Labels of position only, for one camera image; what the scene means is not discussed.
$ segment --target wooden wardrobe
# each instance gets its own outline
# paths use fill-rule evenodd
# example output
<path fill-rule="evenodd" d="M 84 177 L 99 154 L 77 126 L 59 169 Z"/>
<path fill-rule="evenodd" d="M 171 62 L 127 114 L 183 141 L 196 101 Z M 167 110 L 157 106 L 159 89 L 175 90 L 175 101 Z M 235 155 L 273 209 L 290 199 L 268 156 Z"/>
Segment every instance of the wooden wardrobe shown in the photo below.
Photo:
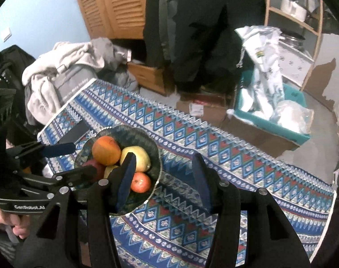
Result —
<path fill-rule="evenodd" d="M 146 0 L 78 0 L 91 38 L 143 39 Z"/>

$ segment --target box label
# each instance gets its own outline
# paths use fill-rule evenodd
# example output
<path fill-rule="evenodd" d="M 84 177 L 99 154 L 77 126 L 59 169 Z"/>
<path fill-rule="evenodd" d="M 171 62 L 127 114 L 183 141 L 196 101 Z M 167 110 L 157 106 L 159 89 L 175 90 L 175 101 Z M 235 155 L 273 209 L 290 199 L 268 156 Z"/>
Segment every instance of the box label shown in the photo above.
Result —
<path fill-rule="evenodd" d="M 191 116 L 202 117 L 204 115 L 204 106 L 200 104 L 189 104 L 189 114 Z"/>

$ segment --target tablecloth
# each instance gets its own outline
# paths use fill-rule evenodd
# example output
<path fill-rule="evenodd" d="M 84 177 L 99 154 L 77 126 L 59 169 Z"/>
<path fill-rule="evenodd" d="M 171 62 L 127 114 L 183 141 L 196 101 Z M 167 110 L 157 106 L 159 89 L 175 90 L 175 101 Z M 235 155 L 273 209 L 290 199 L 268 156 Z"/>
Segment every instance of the tablecloth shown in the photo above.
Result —
<path fill-rule="evenodd" d="M 72 169 L 84 143 L 107 126 L 141 128 L 159 146 L 163 173 L 152 198 L 130 214 L 110 218 L 120 258 L 133 267 L 204 267 L 217 215 L 202 207 L 191 157 L 237 187 L 265 187 L 297 232 L 308 256 L 317 247 L 333 201 L 331 186 L 261 152 L 239 138 L 164 104 L 101 80 L 90 82 L 38 135 L 55 144 L 77 122 L 91 127 L 74 154 L 48 159 L 52 172 Z M 241 213 L 237 265 L 245 260 L 247 217 Z"/>

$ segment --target human hand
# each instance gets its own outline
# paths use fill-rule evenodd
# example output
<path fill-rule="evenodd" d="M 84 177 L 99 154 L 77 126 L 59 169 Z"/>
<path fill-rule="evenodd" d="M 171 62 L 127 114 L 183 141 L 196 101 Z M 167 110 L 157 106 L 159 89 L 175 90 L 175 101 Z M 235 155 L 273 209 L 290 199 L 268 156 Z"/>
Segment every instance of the human hand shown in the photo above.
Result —
<path fill-rule="evenodd" d="M 29 216 L 8 214 L 1 211 L 0 209 L 0 229 L 4 229 L 2 224 L 14 226 L 14 228 L 12 229 L 13 233 L 16 236 L 19 236 L 21 239 L 25 239 L 29 236 Z"/>

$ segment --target white wall switch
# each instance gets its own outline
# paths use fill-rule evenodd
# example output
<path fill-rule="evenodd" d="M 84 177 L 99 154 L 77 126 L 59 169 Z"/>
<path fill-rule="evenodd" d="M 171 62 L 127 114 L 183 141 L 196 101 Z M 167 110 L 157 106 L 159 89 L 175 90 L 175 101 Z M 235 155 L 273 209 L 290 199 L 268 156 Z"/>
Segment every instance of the white wall switch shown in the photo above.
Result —
<path fill-rule="evenodd" d="M 6 40 L 12 36 L 11 29 L 7 27 L 5 30 L 1 31 L 1 38 L 3 42 L 6 42 Z"/>

